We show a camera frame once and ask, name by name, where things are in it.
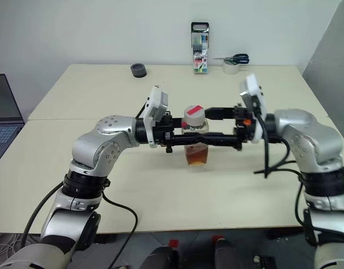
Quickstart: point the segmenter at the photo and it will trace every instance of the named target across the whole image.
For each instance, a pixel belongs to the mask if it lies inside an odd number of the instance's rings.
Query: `white jar lid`
[[[205,119],[205,112],[200,105],[191,105],[184,110],[184,119],[189,126],[201,126]]]

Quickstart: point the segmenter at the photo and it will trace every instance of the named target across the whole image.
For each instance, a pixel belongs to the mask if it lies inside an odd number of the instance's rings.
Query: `tabletop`
[[[327,113],[295,66],[243,66],[235,75],[220,66],[195,75],[191,66],[147,65],[147,76],[135,78],[129,65],[72,64],[32,112],[29,119],[99,119],[135,116],[154,85],[168,93],[169,110],[181,117],[191,104],[205,108],[241,102],[239,83],[255,73],[270,112],[307,109],[316,117]]]
[[[319,121],[335,128],[327,117]],[[210,121],[210,130],[228,133],[231,124]],[[92,119],[27,122],[0,160],[0,232],[23,232],[34,208],[68,171],[74,140],[94,125]],[[270,145],[270,152],[273,164],[285,147]],[[108,177],[112,183],[106,195],[136,211],[137,231],[297,225],[297,178],[287,172],[268,179],[253,174],[261,168],[262,142],[244,144],[241,152],[210,146],[203,166],[187,166],[182,146],[167,154],[164,148],[141,145],[120,155]],[[52,199],[43,207],[31,233],[40,233],[51,203]],[[97,212],[102,215],[99,233],[127,232],[133,226],[128,211],[104,201]]]
[[[39,201],[63,180],[78,136],[106,115],[134,116],[154,85],[169,94],[169,110],[181,117],[191,104],[208,108],[241,103],[239,83],[255,73],[269,112],[305,109],[335,128],[294,66],[246,66],[236,75],[212,66],[199,76],[190,66],[146,69],[146,77],[134,78],[127,65],[69,66],[0,160],[0,232],[23,231]],[[234,122],[209,125],[211,132],[229,134]],[[267,180],[254,175],[263,168],[263,152],[262,142],[244,144],[241,152],[210,146],[208,163],[190,167],[183,147],[167,154],[160,147],[141,145],[121,154],[108,177],[112,184],[106,195],[136,210],[137,231],[298,225],[293,215],[298,181],[283,172]],[[272,164],[285,147],[271,145],[270,152]],[[40,233],[51,204],[43,207],[31,233]],[[127,232],[133,226],[133,216],[123,209],[102,202],[97,211],[102,215],[99,233]]]

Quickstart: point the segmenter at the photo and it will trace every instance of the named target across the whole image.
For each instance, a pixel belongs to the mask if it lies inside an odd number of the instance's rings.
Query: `amber liquid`
[[[185,146],[185,156],[189,165],[202,165],[207,163],[208,145],[198,143]]]

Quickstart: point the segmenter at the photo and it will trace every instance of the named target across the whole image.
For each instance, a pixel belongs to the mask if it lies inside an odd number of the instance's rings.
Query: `laptop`
[[[0,74],[0,158],[24,125],[6,75]]]

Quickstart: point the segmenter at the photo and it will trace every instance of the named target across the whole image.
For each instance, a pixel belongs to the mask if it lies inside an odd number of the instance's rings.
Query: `orange part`
[[[243,120],[243,124],[244,124],[245,126],[251,126],[251,119],[245,119],[245,120]]]

